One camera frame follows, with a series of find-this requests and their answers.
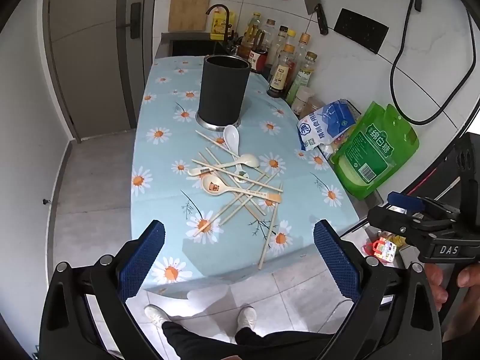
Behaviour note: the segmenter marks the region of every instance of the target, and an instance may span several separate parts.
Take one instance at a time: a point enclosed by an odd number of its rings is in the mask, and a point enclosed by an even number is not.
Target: door
[[[44,0],[47,62],[77,140],[136,127],[152,64],[154,2]]]

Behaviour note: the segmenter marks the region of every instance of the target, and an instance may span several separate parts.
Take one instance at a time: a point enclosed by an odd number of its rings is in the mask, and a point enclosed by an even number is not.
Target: hand
[[[448,293],[441,287],[443,271],[435,264],[425,264],[425,274],[430,284],[437,311],[447,301]],[[480,264],[474,263],[463,269],[457,277],[459,287],[469,287],[458,312],[443,335],[443,340],[448,341],[468,333],[480,315]]]

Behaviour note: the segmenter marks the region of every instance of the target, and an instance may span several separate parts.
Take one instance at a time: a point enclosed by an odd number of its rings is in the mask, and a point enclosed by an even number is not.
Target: wooden chopstick
[[[215,157],[214,154],[213,154],[210,150],[208,150],[207,147],[205,147],[205,150],[207,150],[208,154],[210,154],[210,156],[215,160],[215,162],[217,162],[217,164],[220,163],[220,161],[217,159],[217,157]],[[229,175],[229,177],[230,177],[231,180],[237,185],[237,187],[242,188],[242,186],[237,182],[237,180],[235,180],[234,177],[232,177],[231,175]],[[254,183],[252,183],[247,189],[249,190],[249,189],[250,189],[251,187],[253,187],[253,186],[254,186]],[[255,203],[253,200],[252,200],[251,202],[252,202],[252,204],[257,208],[257,210],[260,211],[260,213],[261,213],[263,216],[266,215],[265,211],[262,210],[257,203]]]
[[[278,174],[278,172],[277,172],[277,173],[274,173],[274,174],[271,175],[271,176],[267,179],[267,181],[265,181],[265,182],[268,183],[268,182],[269,182],[271,179],[273,179],[277,174]],[[249,196],[247,200],[245,200],[241,205],[239,205],[235,210],[233,210],[233,212],[232,212],[229,216],[227,216],[222,222],[220,222],[220,226],[221,226],[221,225],[224,225],[229,219],[231,219],[232,216],[234,216],[234,215],[238,212],[239,209],[241,209],[241,208],[242,208],[244,205],[246,205],[250,200],[252,200],[252,198],[253,198],[253,196]]]
[[[207,159],[199,152],[198,153],[200,155],[200,157],[208,163]],[[225,183],[225,180],[217,173],[217,172],[214,172],[216,176],[218,176],[224,183]],[[260,175],[260,177],[258,178],[258,180],[260,180],[261,178],[263,178],[265,174],[262,174]],[[252,183],[250,185],[250,187],[248,187],[248,189],[250,189],[251,187],[253,187],[254,184]],[[229,204],[227,204],[224,208],[222,208],[219,212],[217,212],[212,218],[210,218],[210,220],[208,220],[202,227],[200,227],[198,229],[198,231],[193,235],[194,237],[196,237],[197,235],[199,235],[207,226],[209,226],[210,224],[212,224],[213,221],[215,221],[215,219],[217,219],[221,214],[223,214],[227,209],[229,209],[229,207],[231,207],[232,204],[234,204],[238,199],[240,199],[242,196],[244,196],[243,193],[237,193],[237,197],[234,198]],[[253,217],[258,220],[258,221],[261,221],[261,219],[257,216],[257,214],[250,208],[250,207],[245,207],[252,215]]]
[[[235,158],[239,158],[240,156],[238,154],[235,154],[233,151],[230,151],[229,149],[227,149],[226,147],[222,146],[220,143],[218,142],[215,142],[212,138],[210,137],[207,137],[207,135],[205,134],[202,134],[200,131],[197,131],[195,130],[195,132],[197,134],[200,134],[202,137],[204,137],[206,140],[209,140],[210,142],[214,143],[215,145],[217,145],[220,149],[223,149],[225,150],[227,153],[230,153],[232,156],[234,156]]]
[[[260,181],[254,181],[254,180],[252,180],[252,179],[250,179],[250,178],[237,175],[237,174],[235,174],[235,173],[229,172],[228,170],[225,170],[225,169],[216,167],[216,166],[214,166],[214,165],[212,165],[212,164],[208,164],[208,163],[205,163],[205,162],[202,162],[202,161],[197,161],[197,160],[192,160],[192,162],[195,162],[196,164],[203,165],[204,167],[212,168],[212,169],[214,169],[214,170],[216,170],[216,171],[219,171],[219,172],[222,172],[222,173],[226,173],[227,175],[231,175],[231,176],[234,176],[234,177],[238,177],[239,179],[242,179],[242,180],[250,181],[251,183],[254,183],[254,184],[257,184],[257,185],[261,185],[261,186],[263,186],[263,187],[265,187],[265,188],[269,188],[269,189],[274,190],[274,191],[277,191],[277,192],[283,192],[283,190],[282,190],[281,188],[272,187],[271,185],[267,185],[267,184],[261,183]]]
[[[272,236],[273,226],[275,225],[275,220],[277,219],[277,208],[278,204],[275,205],[272,214],[272,221],[270,222],[270,227],[268,228],[267,239],[265,240],[265,244],[263,245],[262,256],[260,256],[260,261],[258,261],[258,269],[260,270],[263,266],[263,261],[265,260],[265,255],[267,254],[268,242],[270,241],[270,237]]]

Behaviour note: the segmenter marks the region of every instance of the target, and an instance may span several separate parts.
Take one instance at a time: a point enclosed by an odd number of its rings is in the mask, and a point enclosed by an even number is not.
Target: kitchen knife
[[[320,0],[304,0],[305,6],[307,7],[307,13],[309,15],[313,14],[313,12],[317,12],[317,21],[318,21],[318,28],[320,29],[320,33],[322,35],[328,34],[328,25],[327,19],[325,17],[325,12],[323,11],[322,4]]]

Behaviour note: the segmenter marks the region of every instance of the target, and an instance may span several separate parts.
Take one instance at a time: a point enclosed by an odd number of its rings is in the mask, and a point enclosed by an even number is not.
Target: tablecloth
[[[198,228],[234,197],[232,193],[207,195],[201,189],[200,177],[187,173],[188,168],[198,167],[191,161],[201,160],[198,152],[214,164],[205,147],[220,162],[232,161],[231,155],[195,132],[199,130],[225,145],[223,133],[206,130],[195,121],[202,66],[203,57],[154,60],[136,131],[131,232],[136,239],[153,219],[164,224],[165,245],[142,287],[166,295],[231,283],[257,273],[275,206],[268,200],[254,198],[266,212],[262,221],[242,208],[220,226],[237,202],[205,232],[194,237]],[[283,183],[283,201],[278,207],[274,233],[268,240],[263,272],[288,266],[305,254],[317,252],[312,230],[318,220],[327,219],[339,234],[359,220],[322,154],[316,149],[300,149],[297,118],[282,99],[266,94],[267,86],[262,76],[250,74],[238,128],[239,153],[257,156],[260,168],[268,175],[279,171],[271,185]],[[246,171],[252,179],[259,175],[251,168]],[[225,180],[232,185],[226,175]]]

